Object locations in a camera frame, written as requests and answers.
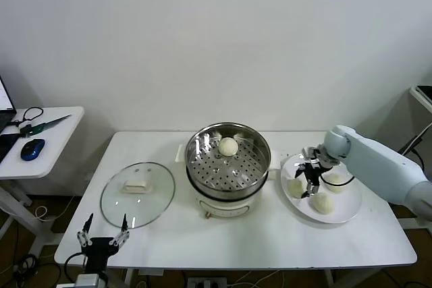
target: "stainless steel pot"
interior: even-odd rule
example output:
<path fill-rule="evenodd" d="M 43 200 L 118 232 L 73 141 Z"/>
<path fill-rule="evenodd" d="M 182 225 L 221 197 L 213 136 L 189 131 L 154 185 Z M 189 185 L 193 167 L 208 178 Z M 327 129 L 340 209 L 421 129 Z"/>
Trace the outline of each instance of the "stainless steel pot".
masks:
<path fill-rule="evenodd" d="M 238 151 L 224 156 L 222 138 L 233 138 Z M 246 199 L 261 189 L 270 167 L 270 148 L 254 129 L 237 123 L 218 123 L 193 135 L 186 146 L 186 172 L 201 194 L 223 202 Z"/>

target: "white cable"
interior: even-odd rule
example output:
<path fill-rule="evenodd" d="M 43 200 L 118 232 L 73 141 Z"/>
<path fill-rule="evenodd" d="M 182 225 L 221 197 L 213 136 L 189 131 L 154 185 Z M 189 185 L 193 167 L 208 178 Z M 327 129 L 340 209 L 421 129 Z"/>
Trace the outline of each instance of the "white cable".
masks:
<path fill-rule="evenodd" d="M 3 271 L 1 271 L 0 275 L 2 275 L 3 273 L 5 273 L 6 271 L 8 271 L 11 267 L 12 267 L 12 265 L 8 266 L 6 269 L 4 269 Z"/>
<path fill-rule="evenodd" d="M 39 216 L 38 216 L 38 210 L 39 210 L 40 208 L 45 209 L 45 211 L 42 213 L 42 215 L 39 215 Z M 38 219 L 38 220 L 40 220 L 42 217 L 44 217 L 47 213 L 48 213 L 48 208 L 45 207 L 45 206 L 39 206 L 39 207 L 36 208 L 36 210 L 34 211 L 35 218 Z"/>
<path fill-rule="evenodd" d="M 269 278 L 269 277 L 271 277 L 271 276 L 273 276 L 275 273 L 278 273 L 280 270 L 276 270 L 276 271 L 273 271 L 270 275 L 268 275 L 268 276 L 265 276 L 264 278 L 261 278 L 261 279 L 259 279 L 251 288 L 254 288 L 254 287 L 258 287 L 257 285 L 261 282 L 261 281 L 263 281 L 264 279 L 267 279 L 267 278 Z"/>
<path fill-rule="evenodd" d="M 235 283 L 238 283 L 240 280 L 242 280 L 242 279 L 244 279 L 244 278 L 246 278 L 248 275 L 250 275 L 251 274 L 251 272 L 252 271 L 249 271 L 248 273 L 246 273 L 243 277 L 240 277 L 239 279 L 237 279 L 236 280 L 236 282 Z"/>
<path fill-rule="evenodd" d="M 135 288 L 140 288 L 140 284 L 143 283 L 144 286 L 142 286 L 142 288 L 147 288 L 147 283 L 145 281 L 140 281 L 139 283 L 136 284 Z"/>
<path fill-rule="evenodd" d="M 412 140 L 412 142 L 410 143 L 410 145 L 408 145 L 408 146 L 405 148 L 405 151 L 402 153 L 402 155 L 405 155 L 405 154 L 410 150 L 412 144 L 415 143 L 415 142 L 417 141 L 418 138 L 422 137 L 423 134 L 426 133 L 426 131 L 427 131 L 431 126 L 432 126 L 432 122 L 431 122 L 428 126 L 426 126 L 426 127 L 423 129 L 423 131 L 421 131 L 421 132 L 418 134 L 418 136 L 416 136 L 416 137 Z"/>
<path fill-rule="evenodd" d="M 63 214 L 68 210 L 68 208 L 69 208 L 69 206 L 70 206 L 70 204 L 72 203 L 72 200 L 73 200 L 74 198 L 75 198 L 75 196 L 72 196 L 72 198 L 70 198 L 70 201 L 68 202 L 68 204 L 67 204 L 66 208 L 63 210 L 63 212 L 61 212 L 60 215 L 54 217 L 53 219 L 42 219 L 42 217 L 44 217 L 44 216 L 48 213 L 48 208 L 45 207 L 45 206 L 39 206 L 38 208 L 36 208 L 36 210 L 34 211 L 34 218 L 37 219 L 37 220 L 39 220 L 39 221 L 41 221 L 41 222 L 52 222 L 52 221 L 54 221 L 54 220 L 60 218 L 61 216 L 63 216 Z M 44 209 L 45 209 L 45 211 L 42 213 L 42 215 L 38 215 L 38 210 L 39 210 L 40 208 L 44 208 Z M 20 217 L 21 219 L 22 219 L 22 218 L 25 218 L 25 217 L 23 217 L 22 215 L 17 215 L 17 214 L 14 214 L 14 213 L 12 213 L 12 212 L 9 212 L 9 211 L 3 209 L 2 207 L 0 207 L 0 209 L 1 209 L 3 212 L 5 212 L 6 214 L 8 214 L 9 216 L 12 216 L 12 217 Z"/>
<path fill-rule="evenodd" d="M 72 203 L 72 200 L 73 200 L 74 198 L 75 198 L 75 196 L 72 196 L 72 198 L 70 198 L 70 201 L 68 202 L 68 204 L 67 204 L 67 206 L 65 207 L 65 209 L 63 210 L 63 212 L 61 212 L 60 215 L 54 217 L 53 219 L 40 219 L 40 218 L 38 218 L 38 217 L 36 216 L 36 211 L 35 211 L 35 217 L 36 217 L 38 220 L 40 220 L 41 222 L 52 222 L 52 221 L 54 221 L 54 220 L 56 220 L 56 219 L 58 219 L 58 218 L 60 218 L 60 217 L 63 216 L 63 214 L 68 210 L 69 205 Z"/>
<path fill-rule="evenodd" d="M 45 259 L 45 258 L 49 258 L 49 257 L 54 256 L 54 255 L 55 255 L 55 253 L 53 253 L 53 254 L 49 254 L 49 255 L 47 255 L 47 256 L 40 256 L 39 258 L 40 258 L 40 259 Z"/>
<path fill-rule="evenodd" d="M 259 284 L 261 281 L 263 281 L 263 280 L 265 280 L 265 279 L 267 279 L 267 278 L 273 276 L 275 273 L 278 273 L 279 271 L 280 271 L 280 270 L 273 271 L 270 275 L 267 275 L 267 276 L 265 276 L 265 277 L 259 279 L 256 283 L 238 283 L 238 282 L 236 281 L 235 283 L 233 283 L 232 285 L 228 285 L 227 287 L 235 287 L 235 286 L 238 286 L 238 285 L 251 285 L 251 286 L 252 286 L 251 288 L 260 288 L 260 287 L 258 286 L 258 284 Z M 282 273 L 282 284 L 284 284 L 284 281 L 285 281 L 285 278 L 284 278 L 284 274 Z"/>
<path fill-rule="evenodd" d="M 232 285 L 227 285 L 227 287 L 235 287 L 240 285 L 250 285 L 252 287 L 260 288 L 256 283 L 233 283 Z"/>

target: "white plate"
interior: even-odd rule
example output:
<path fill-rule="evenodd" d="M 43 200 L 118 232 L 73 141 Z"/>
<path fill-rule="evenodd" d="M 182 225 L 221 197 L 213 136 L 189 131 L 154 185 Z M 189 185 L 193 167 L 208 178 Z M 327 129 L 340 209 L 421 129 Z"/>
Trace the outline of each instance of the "white plate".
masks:
<path fill-rule="evenodd" d="M 301 213 L 306 216 L 320 221 L 322 223 L 330 224 L 340 224 L 348 222 L 354 216 L 357 215 L 362 204 L 362 194 L 360 188 L 357 184 L 357 179 L 353 180 L 351 183 L 346 185 L 346 189 L 340 194 L 336 194 L 329 189 L 327 186 L 321 182 L 318 192 L 325 192 L 330 195 L 335 202 L 335 210 L 331 214 L 321 214 L 317 212 L 311 204 L 311 199 L 309 197 L 303 199 L 297 199 L 291 195 L 288 190 L 288 182 L 295 177 L 296 171 L 300 163 L 303 163 L 303 156 L 301 154 L 296 154 L 291 156 L 283 165 L 281 170 L 281 185 L 282 190 L 287 196 L 288 200 L 296 207 Z M 346 181 L 351 178 L 351 174 L 346 170 L 345 165 L 339 165 L 334 167 L 332 170 L 328 171 L 330 173 L 337 173 L 341 175 Z M 302 180 L 303 188 L 306 190 L 306 177 L 302 174 L 299 179 Z"/>

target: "white wall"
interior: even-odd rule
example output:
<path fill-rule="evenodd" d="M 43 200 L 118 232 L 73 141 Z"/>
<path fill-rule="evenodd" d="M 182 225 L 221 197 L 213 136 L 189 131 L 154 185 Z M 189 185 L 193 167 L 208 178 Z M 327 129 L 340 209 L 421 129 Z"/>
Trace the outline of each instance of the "white wall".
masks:
<path fill-rule="evenodd" d="M 18 106 L 85 107 L 61 160 L 80 169 L 119 129 L 343 123 L 376 136 L 391 115 L 409 138 L 401 95 L 432 62 L 431 0 L 0 0 L 0 11 Z"/>

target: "power strip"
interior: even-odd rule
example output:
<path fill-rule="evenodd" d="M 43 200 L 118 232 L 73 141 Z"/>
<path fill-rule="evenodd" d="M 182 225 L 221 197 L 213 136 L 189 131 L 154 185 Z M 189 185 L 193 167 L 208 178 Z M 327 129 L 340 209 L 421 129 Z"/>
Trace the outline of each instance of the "power strip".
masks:
<path fill-rule="evenodd" d="M 226 278 L 189 278 L 187 288 L 227 288 Z"/>

